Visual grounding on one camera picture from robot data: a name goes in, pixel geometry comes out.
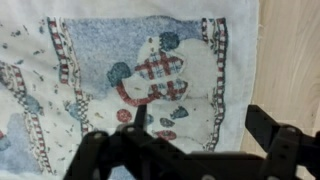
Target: white cloth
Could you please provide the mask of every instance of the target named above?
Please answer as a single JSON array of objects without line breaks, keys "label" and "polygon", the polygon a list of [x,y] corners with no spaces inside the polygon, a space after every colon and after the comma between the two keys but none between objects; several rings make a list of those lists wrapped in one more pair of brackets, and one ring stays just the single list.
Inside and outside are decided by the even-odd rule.
[{"label": "white cloth", "polygon": [[[219,141],[221,143],[217,144],[215,151],[238,151],[240,149],[244,131],[246,107],[250,103],[254,83],[256,43],[258,35],[258,5],[258,0],[200,0],[189,2],[185,2],[183,0],[156,0],[149,2],[143,0],[8,0],[1,2],[0,61],[5,62],[8,65],[16,65],[19,67],[22,75],[28,77],[28,80],[25,82],[28,94],[37,99],[40,104],[46,104],[47,108],[45,107],[43,109],[45,116],[41,116],[41,109],[39,109],[39,112],[36,112],[38,113],[37,115],[41,117],[42,129],[50,130],[53,129],[55,125],[59,126],[60,124],[62,126],[59,126],[59,131],[68,131],[69,133],[69,135],[67,133],[64,136],[60,136],[50,135],[49,133],[44,132],[44,138],[52,139],[52,143],[55,144],[55,146],[57,145],[56,142],[69,142],[69,145],[67,145],[68,150],[64,148],[62,148],[63,150],[59,148],[53,148],[50,150],[51,154],[61,155],[61,157],[50,155],[50,153],[48,153],[49,159],[52,157],[52,168],[57,171],[56,176],[52,176],[52,173],[48,173],[46,168],[44,168],[45,170],[43,171],[43,174],[37,175],[34,173],[28,173],[28,171],[13,173],[12,171],[1,169],[4,166],[0,165],[0,179],[61,179],[65,169],[73,158],[76,144],[81,140],[81,137],[77,136],[75,131],[70,131],[70,129],[64,128],[80,128],[79,124],[76,123],[74,118],[70,116],[67,110],[65,110],[65,108],[72,109],[72,104],[68,104],[70,102],[62,103],[60,101],[56,101],[57,97],[55,90],[58,90],[61,99],[74,102],[74,89],[60,84],[58,84],[58,87],[55,87],[59,80],[57,71],[52,69],[52,67],[57,65],[57,55],[52,47],[52,40],[50,36],[43,35],[39,38],[39,31],[41,31],[40,27],[43,26],[44,30],[47,30],[41,22],[41,20],[47,16],[63,18],[134,18],[151,15],[165,15],[179,20],[194,20],[202,17],[225,17],[227,19],[227,27],[229,31],[229,47],[225,65],[226,89],[224,92],[224,103],[226,111],[223,123],[220,126]],[[22,35],[17,35],[19,34],[17,33],[17,29],[21,31]],[[23,64],[17,65],[20,60],[24,60]],[[46,84],[40,82],[41,76],[45,77]],[[116,94],[116,91],[111,91],[109,93],[108,96],[111,98],[111,101],[118,101],[118,99],[112,99]],[[21,125],[19,124],[19,121],[23,121],[24,117],[20,117],[19,114],[22,114],[24,109],[13,99],[13,95],[6,89],[6,87],[1,85],[1,83],[0,97],[0,130],[4,134],[7,134],[10,133],[7,131],[9,126]],[[191,113],[194,108],[204,106],[208,103],[208,101],[203,101],[201,99],[193,101],[193,103],[188,103],[188,100],[186,100],[180,104],[173,103],[172,106],[178,107],[180,105],[184,105],[187,111]],[[105,112],[106,109],[110,109],[110,111],[113,111],[112,109],[114,109],[114,111],[117,111],[117,109],[123,107],[126,107],[126,109],[128,109],[134,116],[135,108],[125,104],[124,102],[119,102],[115,105],[104,105],[105,106],[101,106],[101,102],[93,100],[89,104],[89,110],[96,110],[88,112],[88,116],[94,116],[97,117],[97,119],[101,117],[104,118],[107,116],[108,112],[106,112],[106,114],[97,114],[96,112]],[[170,118],[168,113],[165,115],[162,114],[167,112],[165,108],[168,108],[169,106],[154,103],[150,107],[151,110],[159,108],[164,109],[163,111],[154,112],[154,119],[161,119],[163,117]],[[206,107],[207,106],[200,108],[201,111],[197,111],[199,115],[194,114],[194,116],[201,116],[200,114],[205,114],[206,112],[211,114],[212,109],[207,109]],[[10,119],[16,119],[18,124],[10,124]],[[99,125],[102,127],[104,126],[102,121],[95,122],[96,127],[99,127]],[[108,129],[106,130],[109,132],[114,131],[117,124],[118,123],[109,124]],[[188,127],[188,124],[180,124],[178,121],[176,121],[176,125],[177,126],[175,126],[175,128],[181,132],[184,128]],[[210,132],[212,131],[212,128],[213,127],[208,127],[206,131]],[[194,126],[190,131],[196,132],[197,126]],[[187,146],[186,143],[188,142],[176,142],[176,145],[185,149],[185,151],[194,150],[188,149],[190,147]],[[69,150],[72,150],[71,153],[66,154],[66,151]],[[12,157],[8,156],[5,158],[6,162],[10,162],[8,159],[13,158],[14,155],[15,154],[11,154]]]}]

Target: printed figure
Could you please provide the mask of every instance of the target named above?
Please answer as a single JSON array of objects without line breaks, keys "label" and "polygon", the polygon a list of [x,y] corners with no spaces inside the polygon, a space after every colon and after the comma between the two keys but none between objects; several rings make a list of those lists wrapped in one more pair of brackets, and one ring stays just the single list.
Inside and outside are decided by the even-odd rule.
[{"label": "printed figure", "polygon": [[172,122],[172,121],[170,121],[170,120],[167,119],[167,118],[161,118],[161,119],[160,119],[160,124],[161,124],[161,126],[163,126],[163,127],[170,128],[170,127],[174,126],[175,123]]},{"label": "printed figure", "polygon": [[154,118],[151,114],[147,115],[147,125],[150,125],[154,122]]},{"label": "printed figure", "polygon": [[177,134],[170,130],[153,132],[153,134],[167,141],[175,140],[177,138]]},{"label": "printed figure", "polygon": [[21,32],[19,30],[17,30],[16,32],[12,32],[11,33],[12,37],[16,37],[16,36],[20,36],[20,35],[21,35]]},{"label": "printed figure", "polygon": [[25,26],[25,25],[23,25],[23,29],[27,32],[27,34],[29,35],[29,32],[28,32],[28,28]]},{"label": "printed figure", "polygon": [[21,65],[23,63],[23,59],[20,59],[19,61],[15,62],[15,65]]},{"label": "printed figure", "polygon": [[118,119],[118,121],[120,121],[122,123],[127,123],[132,119],[132,115],[131,115],[130,111],[128,111],[128,110],[120,109],[117,112],[117,119]]},{"label": "printed figure", "polygon": [[187,117],[189,116],[189,113],[188,111],[182,107],[182,106],[179,106],[178,109],[174,110],[172,114],[170,114],[170,117],[172,119],[177,119],[177,118],[184,118],[184,117]]},{"label": "printed figure", "polygon": [[79,114],[78,114],[78,104],[72,103],[70,101],[64,101],[63,102],[64,108],[69,114],[75,118],[76,120],[80,120]]},{"label": "printed figure", "polygon": [[26,95],[26,103],[29,107],[29,112],[40,115],[44,115],[43,113],[43,107],[40,106],[39,102],[32,96]]},{"label": "printed figure", "polygon": [[216,86],[216,57],[202,40],[180,41],[173,32],[148,37],[137,63],[133,74],[124,62],[114,64],[107,73],[112,87],[132,106],[154,100],[209,99]]},{"label": "printed figure", "polygon": [[8,44],[7,43],[3,43],[2,47],[3,47],[3,49],[8,49]]}]

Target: printed cloth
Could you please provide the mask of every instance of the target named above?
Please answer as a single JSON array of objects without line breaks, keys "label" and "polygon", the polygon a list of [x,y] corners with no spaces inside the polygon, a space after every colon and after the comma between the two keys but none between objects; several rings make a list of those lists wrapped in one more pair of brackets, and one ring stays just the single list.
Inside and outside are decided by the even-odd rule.
[{"label": "printed cloth", "polygon": [[234,17],[210,16],[1,16],[0,179],[61,179],[84,135],[141,104],[147,132],[186,153],[239,150],[255,59],[238,54]]}]

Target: towel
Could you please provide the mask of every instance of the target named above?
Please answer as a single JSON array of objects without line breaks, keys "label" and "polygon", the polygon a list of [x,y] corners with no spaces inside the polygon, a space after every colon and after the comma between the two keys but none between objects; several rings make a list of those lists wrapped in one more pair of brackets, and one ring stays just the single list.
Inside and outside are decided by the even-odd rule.
[{"label": "towel", "polygon": [[103,3],[0,8],[1,179],[61,179],[85,134],[112,134],[141,104],[146,131],[185,153],[240,149],[258,3]]}]

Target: cartoon snowman print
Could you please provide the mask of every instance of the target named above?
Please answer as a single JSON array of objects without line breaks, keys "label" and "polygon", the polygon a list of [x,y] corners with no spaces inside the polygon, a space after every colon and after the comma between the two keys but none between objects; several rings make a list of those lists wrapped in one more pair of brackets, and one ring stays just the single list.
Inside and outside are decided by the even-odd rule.
[{"label": "cartoon snowman print", "polygon": [[216,57],[202,40],[180,41],[172,32],[148,37],[137,64],[132,75],[123,62],[107,74],[123,101],[132,106],[154,100],[209,99],[216,87]]},{"label": "cartoon snowman print", "polygon": [[[155,128],[157,130],[153,131],[153,134],[173,141],[179,138],[179,134],[184,133],[185,128],[193,127],[190,132],[197,134],[195,136],[198,136],[198,139],[206,138],[205,136],[213,131],[212,128],[207,128],[207,131],[197,132],[208,126],[208,119],[213,120],[213,117],[209,116],[214,114],[210,101],[213,89],[216,87],[216,73],[216,57],[204,41],[180,40],[177,34],[164,32],[159,37],[146,38],[139,50],[134,73],[130,72],[126,63],[118,62],[107,73],[107,77],[118,96],[130,106],[158,103],[167,104],[165,105],[167,107],[175,107],[172,111],[166,110],[167,117],[154,111],[151,115],[148,114],[148,119],[153,119],[152,121],[159,119],[157,121],[159,128]],[[205,104],[202,106],[202,112],[188,113],[191,109],[196,109],[190,104],[198,106],[199,103]],[[206,122],[194,122],[194,119],[201,116],[199,113],[206,114],[202,115],[205,116]],[[119,109],[117,117],[119,121],[125,122],[131,119],[132,115],[125,109]],[[184,119],[184,121],[178,122],[177,119]],[[202,148],[196,138],[187,137],[187,139],[190,142],[196,141],[197,147]]]}]

